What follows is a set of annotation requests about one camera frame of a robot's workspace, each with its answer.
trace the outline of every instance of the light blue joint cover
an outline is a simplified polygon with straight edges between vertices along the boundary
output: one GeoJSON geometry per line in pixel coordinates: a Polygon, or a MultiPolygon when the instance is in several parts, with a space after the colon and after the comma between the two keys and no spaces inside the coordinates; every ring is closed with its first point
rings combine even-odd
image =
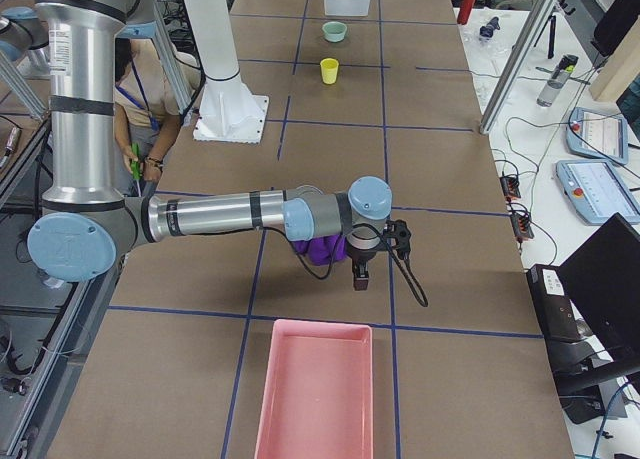
{"type": "Polygon", "coordinates": [[[362,217],[381,221],[391,214],[391,188],[377,177],[361,177],[349,188],[349,202],[362,217]]]}
{"type": "Polygon", "coordinates": [[[0,51],[4,52],[4,55],[7,56],[7,59],[11,62],[17,61],[20,59],[20,56],[22,56],[20,49],[2,40],[0,40],[0,51]]]}
{"type": "Polygon", "coordinates": [[[127,24],[124,29],[118,33],[120,39],[153,39],[156,35],[156,23],[147,22],[146,24],[127,24]]]}
{"type": "Polygon", "coordinates": [[[116,260],[116,246],[97,222],[80,214],[55,212],[40,218],[29,231],[33,262],[52,277],[88,281],[116,260]]]}
{"type": "Polygon", "coordinates": [[[313,239],[315,226],[313,214],[304,200],[299,197],[285,201],[282,206],[284,212],[284,232],[290,241],[310,241],[313,239]]]}
{"type": "Polygon", "coordinates": [[[2,15],[10,21],[26,21],[27,19],[37,19],[36,11],[27,6],[10,7],[2,11],[2,15]]]}

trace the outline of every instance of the purple cloth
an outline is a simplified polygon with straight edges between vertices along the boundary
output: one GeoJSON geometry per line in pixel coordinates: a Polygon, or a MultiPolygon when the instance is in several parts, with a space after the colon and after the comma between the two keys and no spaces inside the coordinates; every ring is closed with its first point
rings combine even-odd
{"type": "Polygon", "coordinates": [[[339,234],[335,236],[318,237],[310,241],[295,241],[293,247],[298,254],[306,254],[314,266],[329,264],[334,247],[333,262],[342,261],[347,257],[344,237],[339,234]]]}

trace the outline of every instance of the blue and white device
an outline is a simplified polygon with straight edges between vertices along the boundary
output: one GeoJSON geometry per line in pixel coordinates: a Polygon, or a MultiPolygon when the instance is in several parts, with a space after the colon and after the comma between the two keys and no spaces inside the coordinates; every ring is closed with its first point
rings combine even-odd
{"type": "Polygon", "coordinates": [[[616,212],[631,224],[640,223],[640,205],[610,161],[558,161],[556,175],[564,193],[587,224],[604,224],[616,212]]]}
{"type": "Polygon", "coordinates": [[[627,129],[627,120],[622,114],[610,116],[576,107],[569,117],[567,146],[579,156],[602,159],[604,154],[614,164],[627,164],[627,129]]]}

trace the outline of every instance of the red rectangular container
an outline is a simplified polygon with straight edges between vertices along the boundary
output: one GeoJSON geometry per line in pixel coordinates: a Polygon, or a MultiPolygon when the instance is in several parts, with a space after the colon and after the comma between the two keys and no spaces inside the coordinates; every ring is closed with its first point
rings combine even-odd
{"type": "Polygon", "coordinates": [[[371,328],[280,319],[255,459],[372,459],[371,328]]]}

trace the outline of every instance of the blue lanyard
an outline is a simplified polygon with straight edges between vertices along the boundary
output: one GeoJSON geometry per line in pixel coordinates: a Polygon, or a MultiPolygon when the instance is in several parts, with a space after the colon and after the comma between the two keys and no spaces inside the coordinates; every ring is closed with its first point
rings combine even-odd
{"type": "Polygon", "coordinates": [[[147,112],[147,116],[149,116],[149,125],[151,126],[151,129],[154,132],[158,132],[160,130],[160,124],[158,123],[158,120],[151,115],[151,110],[149,109],[149,102],[147,101],[147,96],[144,93],[144,88],[142,87],[142,81],[140,80],[140,76],[138,75],[138,70],[136,69],[136,64],[133,61],[131,62],[131,68],[133,69],[133,75],[136,78],[136,82],[138,83],[138,88],[140,89],[140,92],[142,93],[142,99],[144,99],[144,103],[145,103],[146,107],[144,107],[142,104],[140,104],[140,102],[138,102],[131,94],[129,94],[122,87],[116,86],[116,89],[118,90],[118,92],[120,92],[120,94],[122,94],[124,97],[126,97],[138,109],[147,112]]]}

